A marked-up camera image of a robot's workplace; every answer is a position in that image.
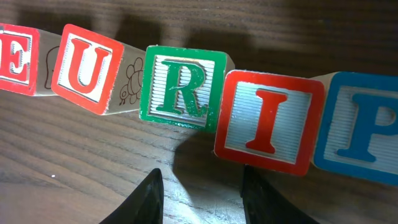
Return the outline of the red E wooden block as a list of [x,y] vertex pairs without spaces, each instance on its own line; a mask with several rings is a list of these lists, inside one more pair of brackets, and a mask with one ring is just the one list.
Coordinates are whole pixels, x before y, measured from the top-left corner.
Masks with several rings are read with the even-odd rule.
[[1,24],[1,89],[54,96],[52,75],[62,36],[33,27]]

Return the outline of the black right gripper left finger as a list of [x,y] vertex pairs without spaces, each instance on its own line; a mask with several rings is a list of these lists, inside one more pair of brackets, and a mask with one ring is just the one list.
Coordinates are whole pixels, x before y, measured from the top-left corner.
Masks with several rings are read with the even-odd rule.
[[163,212],[162,173],[159,168],[155,168],[100,224],[162,224]]

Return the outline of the green R wooden block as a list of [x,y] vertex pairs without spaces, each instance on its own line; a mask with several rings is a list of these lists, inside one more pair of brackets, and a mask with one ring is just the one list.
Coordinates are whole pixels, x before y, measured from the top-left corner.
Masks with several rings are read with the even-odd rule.
[[140,119],[215,132],[224,80],[234,68],[225,52],[148,46]]

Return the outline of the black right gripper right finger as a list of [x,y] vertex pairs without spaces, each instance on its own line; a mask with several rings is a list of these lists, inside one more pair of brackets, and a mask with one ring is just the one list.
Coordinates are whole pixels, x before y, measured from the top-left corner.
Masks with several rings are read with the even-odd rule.
[[249,165],[244,166],[240,188],[246,223],[250,224],[318,224],[290,203],[278,190]]

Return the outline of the blue P wooden block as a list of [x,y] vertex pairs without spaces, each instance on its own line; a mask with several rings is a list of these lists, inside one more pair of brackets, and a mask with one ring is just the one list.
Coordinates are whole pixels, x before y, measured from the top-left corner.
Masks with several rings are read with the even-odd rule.
[[316,79],[326,98],[314,165],[397,185],[397,77],[334,72]]

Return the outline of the red U block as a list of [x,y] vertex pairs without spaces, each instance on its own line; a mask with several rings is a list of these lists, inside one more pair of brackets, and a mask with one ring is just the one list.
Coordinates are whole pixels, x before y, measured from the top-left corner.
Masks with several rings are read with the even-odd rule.
[[145,51],[67,24],[52,77],[52,90],[98,115],[139,109]]

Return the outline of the red I block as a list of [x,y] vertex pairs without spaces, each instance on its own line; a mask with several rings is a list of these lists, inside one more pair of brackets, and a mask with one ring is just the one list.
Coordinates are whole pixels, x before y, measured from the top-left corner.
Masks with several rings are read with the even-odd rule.
[[324,101],[321,81],[232,70],[223,87],[215,154],[303,176],[312,159]]

